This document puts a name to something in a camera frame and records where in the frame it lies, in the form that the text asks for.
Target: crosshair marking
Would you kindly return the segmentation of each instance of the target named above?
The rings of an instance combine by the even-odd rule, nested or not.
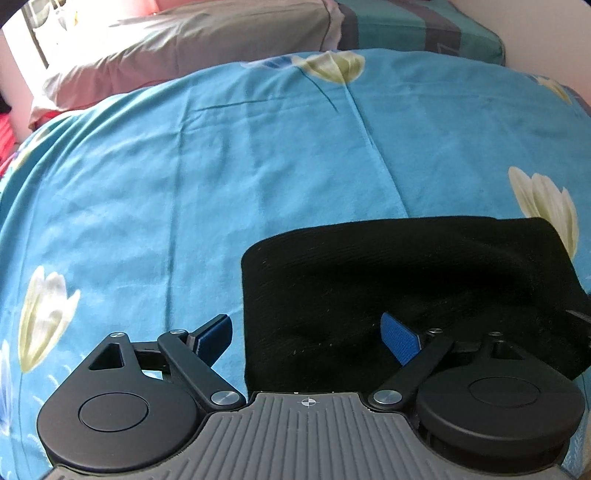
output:
[[[316,400],[314,400],[313,398],[308,397],[308,398],[305,398],[304,400],[302,400],[300,403],[303,406],[310,408],[310,407],[313,407],[314,405],[316,405]]]

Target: blue bedsheet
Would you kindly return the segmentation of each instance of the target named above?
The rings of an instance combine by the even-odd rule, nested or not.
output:
[[[591,290],[591,118],[570,92],[426,52],[310,55],[115,96],[58,117],[22,146],[0,182],[5,480],[48,468],[40,406],[109,332],[154,340],[227,313],[235,337],[215,370],[245,392],[240,259],[277,233],[378,218],[522,217],[514,166],[570,193],[573,263]],[[573,232],[571,222],[565,244]],[[22,373],[21,309],[40,265],[80,300],[51,351]],[[586,425],[565,463],[575,475]]]

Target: blue rubber grip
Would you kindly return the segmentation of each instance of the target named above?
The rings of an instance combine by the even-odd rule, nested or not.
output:
[[[409,363],[421,351],[418,335],[388,313],[382,315],[380,330],[382,341],[402,366]]]

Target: gray ribbed plate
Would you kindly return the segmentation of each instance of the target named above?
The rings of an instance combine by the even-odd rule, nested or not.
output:
[[[89,480],[66,468],[47,480]],[[153,468],[113,480],[493,480],[428,450],[398,413],[375,413],[354,393],[258,394],[212,415],[197,439]],[[568,480],[558,466],[515,480]]]

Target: teal striped fabric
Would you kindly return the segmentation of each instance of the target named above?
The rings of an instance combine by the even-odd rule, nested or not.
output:
[[[505,64],[501,39],[447,0],[340,0],[341,50],[432,51]]]

